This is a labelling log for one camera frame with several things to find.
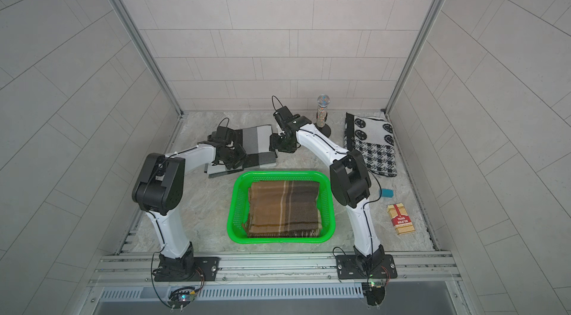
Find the grey black checked scarf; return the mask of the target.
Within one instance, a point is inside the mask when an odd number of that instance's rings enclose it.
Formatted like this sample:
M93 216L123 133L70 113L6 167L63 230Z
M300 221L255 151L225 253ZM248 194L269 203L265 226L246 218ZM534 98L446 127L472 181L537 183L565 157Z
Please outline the grey black checked scarf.
M209 178L230 175L251 169L264 169L276 166L277 153L270 150L271 125L261 125L244 129L232 130L230 135L245 151L245 159L241 166L229 169L224 165L214 166L211 163L205 166L205 174Z

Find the green plastic basket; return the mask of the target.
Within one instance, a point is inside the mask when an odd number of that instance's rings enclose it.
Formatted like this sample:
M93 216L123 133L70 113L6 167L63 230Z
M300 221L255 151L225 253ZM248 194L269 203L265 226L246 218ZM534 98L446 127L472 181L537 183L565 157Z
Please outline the green plastic basket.
M321 172L246 172L233 186L227 232L238 244L321 244L335 229L330 180Z

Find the brown plaid scarf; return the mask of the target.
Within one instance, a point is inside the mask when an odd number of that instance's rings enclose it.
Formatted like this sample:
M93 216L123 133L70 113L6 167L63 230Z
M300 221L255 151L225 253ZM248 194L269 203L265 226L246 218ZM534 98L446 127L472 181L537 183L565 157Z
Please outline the brown plaid scarf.
M248 189L248 220L252 238L317 238L321 214L317 207L320 184L315 181L259 181Z

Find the black white houndstooth scarf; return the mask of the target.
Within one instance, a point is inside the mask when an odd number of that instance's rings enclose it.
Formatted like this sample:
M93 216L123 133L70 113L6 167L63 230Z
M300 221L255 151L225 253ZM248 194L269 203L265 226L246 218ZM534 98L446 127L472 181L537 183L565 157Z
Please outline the black white houndstooth scarf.
M359 151L367 168L376 175L397 176L393 126L385 109L378 117L360 117L346 113L343 146Z

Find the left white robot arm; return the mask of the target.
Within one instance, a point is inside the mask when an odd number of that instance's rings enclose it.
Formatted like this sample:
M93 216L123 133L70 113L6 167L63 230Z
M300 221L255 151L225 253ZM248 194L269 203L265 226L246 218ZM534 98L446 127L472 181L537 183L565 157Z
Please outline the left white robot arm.
M144 160L132 200L147 214L158 236L161 250L156 277L161 282L189 279L196 270L193 245L184 233L178 209L185 173L207 163L236 169L245 159L242 146L222 141L201 142L172 154L152 153Z

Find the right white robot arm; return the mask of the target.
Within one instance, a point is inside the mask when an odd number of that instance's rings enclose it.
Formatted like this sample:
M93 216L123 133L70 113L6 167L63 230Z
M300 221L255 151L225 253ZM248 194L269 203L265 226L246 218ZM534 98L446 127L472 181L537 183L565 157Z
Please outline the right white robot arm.
M361 153L336 145L310 119L287 108L274 112L274 118L280 132L270 137L271 147L292 154L303 146L330 168L332 195L345 206L352 227L355 263L363 271L378 267L385 260L385 249L370 215L372 182Z

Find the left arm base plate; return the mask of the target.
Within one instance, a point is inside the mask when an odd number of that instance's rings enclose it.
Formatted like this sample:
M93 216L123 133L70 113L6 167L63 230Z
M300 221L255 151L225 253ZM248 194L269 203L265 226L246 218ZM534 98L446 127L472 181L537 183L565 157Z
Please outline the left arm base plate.
M158 267L152 266L155 282L212 282L217 277L219 257L167 258L159 256Z

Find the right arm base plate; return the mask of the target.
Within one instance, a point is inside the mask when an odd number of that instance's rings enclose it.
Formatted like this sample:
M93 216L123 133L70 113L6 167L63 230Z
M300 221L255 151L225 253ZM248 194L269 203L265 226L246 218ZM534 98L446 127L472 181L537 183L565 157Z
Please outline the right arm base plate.
M340 280L398 278L396 264L390 254L385 254L382 258L375 256L373 260L355 254L340 254L335 256L335 260Z

